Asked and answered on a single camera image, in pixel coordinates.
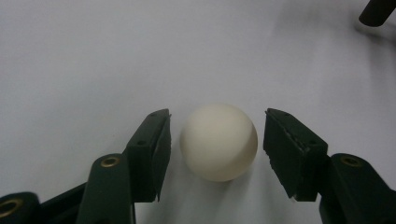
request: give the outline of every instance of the black object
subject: black object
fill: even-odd
[[[149,114],[122,154],[93,165],[89,180],[39,203],[31,192],[0,199],[0,223],[134,223],[134,203],[160,197],[171,153],[168,109]]]
[[[313,202],[320,193],[324,224],[396,223],[396,192],[370,163],[327,156],[327,144],[289,113],[266,111],[263,148],[289,197]]]
[[[395,8],[395,0],[370,0],[359,20],[367,26],[381,26]]]

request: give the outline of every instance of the white table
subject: white table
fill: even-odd
[[[122,152],[145,116],[171,110],[173,152],[145,223],[320,223],[289,199],[262,150],[264,111],[290,112],[370,162],[396,189],[396,18],[357,22],[363,0],[0,2],[0,195],[44,202]],[[230,183],[192,174],[178,145],[200,105],[243,109],[260,139]]]

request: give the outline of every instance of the sphere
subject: sphere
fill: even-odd
[[[258,138],[250,118],[233,105],[204,105],[186,121],[180,150],[187,166],[211,181],[244,173],[256,156]]]

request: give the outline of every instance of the white ball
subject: white ball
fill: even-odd
[[[250,118],[232,105],[205,105],[191,114],[180,136],[184,161],[198,176],[227,181],[244,173],[257,152]]]

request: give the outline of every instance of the ball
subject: ball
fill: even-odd
[[[244,173],[256,156],[258,138],[250,118],[226,104],[204,105],[187,119],[180,150],[187,166],[211,181],[228,181]]]

